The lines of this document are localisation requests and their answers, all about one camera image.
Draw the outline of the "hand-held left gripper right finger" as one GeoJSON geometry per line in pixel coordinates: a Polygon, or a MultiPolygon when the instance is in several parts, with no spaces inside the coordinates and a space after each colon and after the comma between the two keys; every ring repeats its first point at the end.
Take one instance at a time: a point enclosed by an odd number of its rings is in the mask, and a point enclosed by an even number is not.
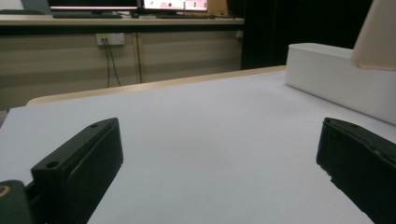
{"type": "Polygon", "coordinates": [[[326,118],[316,162],[374,224],[396,224],[396,144],[354,123],[326,118]]]}

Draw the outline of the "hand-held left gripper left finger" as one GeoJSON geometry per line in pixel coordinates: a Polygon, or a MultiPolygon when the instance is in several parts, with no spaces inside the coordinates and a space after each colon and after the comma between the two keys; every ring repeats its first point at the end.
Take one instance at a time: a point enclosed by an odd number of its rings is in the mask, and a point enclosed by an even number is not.
{"type": "Polygon", "coordinates": [[[48,224],[87,224],[123,164],[116,118],[89,125],[32,169],[48,224]]]}

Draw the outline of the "white plastic storage box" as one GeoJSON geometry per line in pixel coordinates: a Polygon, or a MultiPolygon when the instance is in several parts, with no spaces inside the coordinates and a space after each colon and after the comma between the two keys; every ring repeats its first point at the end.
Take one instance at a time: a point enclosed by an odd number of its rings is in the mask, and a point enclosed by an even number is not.
{"type": "Polygon", "coordinates": [[[351,49],[289,45],[287,85],[396,125],[396,72],[361,69],[351,49]]]}

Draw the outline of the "beige phone case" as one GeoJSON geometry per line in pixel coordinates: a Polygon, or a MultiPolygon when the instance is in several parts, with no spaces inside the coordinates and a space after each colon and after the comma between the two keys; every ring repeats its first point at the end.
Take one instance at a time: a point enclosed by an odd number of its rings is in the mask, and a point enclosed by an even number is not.
{"type": "Polygon", "coordinates": [[[396,0],[373,0],[351,61],[364,69],[396,71],[396,0]]]}

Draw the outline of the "light wooden table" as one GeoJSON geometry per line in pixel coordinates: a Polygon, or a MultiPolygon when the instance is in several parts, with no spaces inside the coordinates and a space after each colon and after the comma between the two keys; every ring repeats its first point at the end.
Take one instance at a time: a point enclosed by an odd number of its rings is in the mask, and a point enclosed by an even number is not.
{"type": "Polygon", "coordinates": [[[42,96],[42,97],[37,97],[35,99],[30,100],[27,104],[28,105],[41,105],[41,104],[61,102],[61,101],[66,101],[66,100],[73,100],[73,99],[100,96],[100,95],[118,94],[118,93],[124,93],[124,92],[134,92],[134,91],[148,91],[148,90],[166,88],[166,87],[171,87],[171,86],[185,85],[185,84],[191,84],[191,83],[197,83],[197,82],[203,82],[203,81],[211,81],[211,80],[216,80],[216,79],[253,76],[253,75],[268,74],[268,73],[274,73],[274,72],[283,72],[285,70],[286,70],[285,65],[277,65],[277,66],[254,68],[254,69],[248,69],[248,70],[232,71],[232,72],[225,72],[225,73],[218,73],[218,74],[211,74],[211,75],[202,75],[202,76],[196,76],[196,77],[183,77],[183,78],[134,84],[134,85],[128,85],[128,86],[99,89],[99,90],[78,91],[78,92],[70,92],[70,93],[42,96]]]}

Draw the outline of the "white table mat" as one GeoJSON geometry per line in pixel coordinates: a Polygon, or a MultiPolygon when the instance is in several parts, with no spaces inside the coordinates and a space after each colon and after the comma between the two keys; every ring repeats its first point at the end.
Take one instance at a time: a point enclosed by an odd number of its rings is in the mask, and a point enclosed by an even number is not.
{"type": "Polygon", "coordinates": [[[396,126],[295,90],[284,74],[10,110],[0,181],[97,121],[120,122],[124,163],[90,224],[371,224],[317,165],[325,118],[396,143],[396,126]]]}

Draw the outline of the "black curtain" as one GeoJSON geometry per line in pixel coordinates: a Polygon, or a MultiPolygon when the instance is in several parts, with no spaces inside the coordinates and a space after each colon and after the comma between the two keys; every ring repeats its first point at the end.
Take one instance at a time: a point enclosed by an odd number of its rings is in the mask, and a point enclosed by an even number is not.
{"type": "Polygon", "coordinates": [[[246,0],[241,67],[286,63],[289,45],[351,49],[373,0],[246,0]]]}

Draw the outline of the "wooden desk with dark edge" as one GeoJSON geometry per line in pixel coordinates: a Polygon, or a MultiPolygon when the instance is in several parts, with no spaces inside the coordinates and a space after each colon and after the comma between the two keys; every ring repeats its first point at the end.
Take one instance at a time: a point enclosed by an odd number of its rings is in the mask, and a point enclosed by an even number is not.
{"type": "Polygon", "coordinates": [[[160,33],[238,31],[242,19],[55,19],[51,15],[0,15],[2,35],[86,35],[104,33],[160,33]]]}

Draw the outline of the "black keyboard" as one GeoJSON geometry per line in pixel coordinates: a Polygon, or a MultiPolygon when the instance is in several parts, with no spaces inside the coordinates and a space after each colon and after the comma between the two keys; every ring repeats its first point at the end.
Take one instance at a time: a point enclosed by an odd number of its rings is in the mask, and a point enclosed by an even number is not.
{"type": "Polygon", "coordinates": [[[207,15],[185,15],[185,14],[157,14],[155,16],[157,19],[214,19],[213,16],[207,16],[207,15]]]}
{"type": "Polygon", "coordinates": [[[57,13],[52,15],[55,19],[122,19],[119,14],[91,12],[91,13],[57,13]]]}

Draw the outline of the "dark computer monitor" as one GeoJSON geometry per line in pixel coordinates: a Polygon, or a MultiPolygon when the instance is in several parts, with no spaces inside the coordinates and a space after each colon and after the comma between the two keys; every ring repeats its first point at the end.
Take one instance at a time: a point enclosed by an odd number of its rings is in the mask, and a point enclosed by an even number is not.
{"type": "Polygon", "coordinates": [[[137,9],[137,0],[47,0],[50,10],[106,10],[137,9]]]}

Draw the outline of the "bright computer monitor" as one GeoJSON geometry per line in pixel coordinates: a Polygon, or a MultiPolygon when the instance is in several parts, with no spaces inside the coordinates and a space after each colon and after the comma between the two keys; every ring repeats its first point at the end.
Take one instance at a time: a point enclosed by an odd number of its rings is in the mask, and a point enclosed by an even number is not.
{"type": "Polygon", "coordinates": [[[142,0],[144,9],[206,12],[207,0],[142,0]]]}

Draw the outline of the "white wall socket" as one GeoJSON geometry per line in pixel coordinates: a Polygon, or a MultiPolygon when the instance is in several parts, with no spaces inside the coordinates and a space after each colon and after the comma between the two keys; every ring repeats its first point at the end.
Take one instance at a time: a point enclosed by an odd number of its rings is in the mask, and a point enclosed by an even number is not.
{"type": "Polygon", "coordinates": [[[98,46],[121,46],[125,44],[124,33],[96,34],[95,37],[98,46]]]}

